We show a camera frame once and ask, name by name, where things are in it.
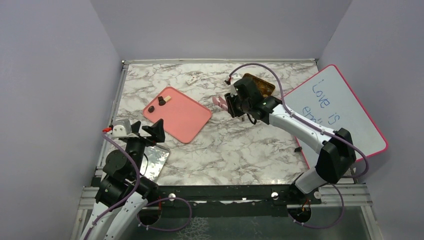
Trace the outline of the pink silicone tongs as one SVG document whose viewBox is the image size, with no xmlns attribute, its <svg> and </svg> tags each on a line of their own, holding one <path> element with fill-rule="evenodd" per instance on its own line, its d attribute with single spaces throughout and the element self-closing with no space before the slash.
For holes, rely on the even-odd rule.
<svg viewBox="0 0 424 240">
<path fill-rule="evenodd" d="M 228 105 L 227 105 L 227 101 L 224 99 L 224 98 L 222 98 L 221 96 L 218 96 L 218 97 L 213 97 L 212 98 L 212 102 L 213 102 L 213 104 L 215 105 L 215 106 L 218 106 L 218 107 L 220 107 L 221 109 L 223 109 L 224 111 L 227 111 L 228 110 Z"/>
</svg>

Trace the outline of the pink plastic tray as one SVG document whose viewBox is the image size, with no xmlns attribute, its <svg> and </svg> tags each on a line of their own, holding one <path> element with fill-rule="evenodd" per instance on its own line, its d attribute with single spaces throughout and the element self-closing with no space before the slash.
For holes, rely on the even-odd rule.
<svg viewBox="0 0 424 240">
<path fill-rule="evenodd" d="M 171 100 L 165 101 L 167 96 L 171 96 Z M 158 97 L 163 97 L 166 104 L 160 106 Z M 150 106 L 154 106 L 153 112 L 148 112 Z M 212 117 L 209 108 L 172 86 L 158 93 L 142 110 L 142 114 L 153 123 L 163 119 L 165 132 L 184 144 L 189 144 Z"/>
</svg>

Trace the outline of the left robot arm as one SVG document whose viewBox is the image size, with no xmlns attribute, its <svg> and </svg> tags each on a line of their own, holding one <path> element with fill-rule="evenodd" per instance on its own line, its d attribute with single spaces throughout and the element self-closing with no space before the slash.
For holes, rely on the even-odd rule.
<svg viewBox="0 0 424 240">
<path fill-rule="evenodd" d="M 115 146 L 105 159 L 100 181 L 82 240 L 117 240 L 132 218 L 157 200 L 158 185 L 141 173 L 145 149 L 165 140 L 164 121 L 151 126 L 123 119 L 102 130 L 102 138 Z"/>
</svg>

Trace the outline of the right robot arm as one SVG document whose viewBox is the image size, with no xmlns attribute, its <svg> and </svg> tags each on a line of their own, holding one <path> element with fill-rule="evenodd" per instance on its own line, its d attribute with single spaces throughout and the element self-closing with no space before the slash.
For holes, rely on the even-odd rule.
<svg viewBox="0 0 424 240">
<path fill-rule="evenodd" d="M 289 108 L 283 98 L 263 96 L 251 77 L 231 82 L 230 92 L 223 97 L 212 97 L 214 105 L 228 112 L 232 118 L 246 115 L 252 123 L 261 121 L 282 129 L 306 143 L 317 154 L 317 162 L 297 177 L 288 190 L 289 199 L 300 204 L 309 193 L 325 184 L 336 184 L 356 161 L 351 133 L 340 128 L 334 130 L 299 115 Z M 143 110 L 152 122 L 164 120 L 165 131 L 177 138 L 195 130 L 201 119 L 197 102 L 184 100 L 184 94 L 165 89 Z"/>
</svg>

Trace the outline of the gold chocolate tin box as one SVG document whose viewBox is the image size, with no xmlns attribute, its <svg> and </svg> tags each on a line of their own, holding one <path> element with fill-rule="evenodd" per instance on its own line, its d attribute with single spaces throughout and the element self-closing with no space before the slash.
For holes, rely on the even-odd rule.
<svg viewBox="0 0 424 240">
<path fill-rule="evenodd" d="M 254 83 L 256 84 L 257 88 L 259 89 L 260 93 L 262 94 L 264 98 L 271 96 L 276 89 L 274 84 L 267 82 L 259 77 L 256 77 L 250 73 L 245 73 L 243 77 L 252 78 L 252 80 L 254 81 Z"/>
</svg>

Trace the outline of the silver tin lid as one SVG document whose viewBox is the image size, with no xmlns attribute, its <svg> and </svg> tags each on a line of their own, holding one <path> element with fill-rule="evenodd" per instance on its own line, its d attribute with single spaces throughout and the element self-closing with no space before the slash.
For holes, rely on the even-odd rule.
<svg viewBox="0 0 424 240">
<path fill-rule="evenodd" d="M 147 146 L 143 150 L 144 152 L 141 153 L 142 149 L 138 148 L 138 156 L 142 157 L 140 175 L 156 182 L 162 168 L 171 154 L 171 150 L 162 145 Z"/>
</svg>

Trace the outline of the small white card box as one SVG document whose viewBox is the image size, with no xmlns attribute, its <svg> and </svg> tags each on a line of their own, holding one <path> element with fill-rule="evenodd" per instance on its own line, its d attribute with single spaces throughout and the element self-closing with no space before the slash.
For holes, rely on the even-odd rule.
<svg viewBox="0 0 424 240">
<path fill-rule="evenodd" d="M 185 82 L 188 86 L 192 86 L 193 84 L 197 83 L 201 78 L 192 76 L 191 78 L 187 79 Z"/>
</svg>

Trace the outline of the pink framed whiteboard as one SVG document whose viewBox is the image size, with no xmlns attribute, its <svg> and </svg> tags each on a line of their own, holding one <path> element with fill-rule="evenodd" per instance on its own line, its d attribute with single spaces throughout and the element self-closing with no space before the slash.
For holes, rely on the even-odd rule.
<svg viewBox="0 0 424 240">
<path fill-rule="evenodd" d="M 284 97 L 289 108 L 317 124 L 348 130 L 367 157 L 386 151 L 388 141 L 374 123 L 338 67 L 328 65 Z"/>
</svg>

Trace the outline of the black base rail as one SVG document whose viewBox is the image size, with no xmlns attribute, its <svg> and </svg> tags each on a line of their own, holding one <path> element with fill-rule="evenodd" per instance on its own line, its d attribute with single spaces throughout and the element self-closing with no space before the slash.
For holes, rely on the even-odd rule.
<svg viewBox="0 0 424 240">
<path fill-rule="evenodd" d="M 313 193 L 296 193 L 288 184 L 161 185 L 149 196 L 137 218 L 143 224 L 159 219 L 287 217 L 288 206 L 301 210 L 321 204 Z"/>
</svg>

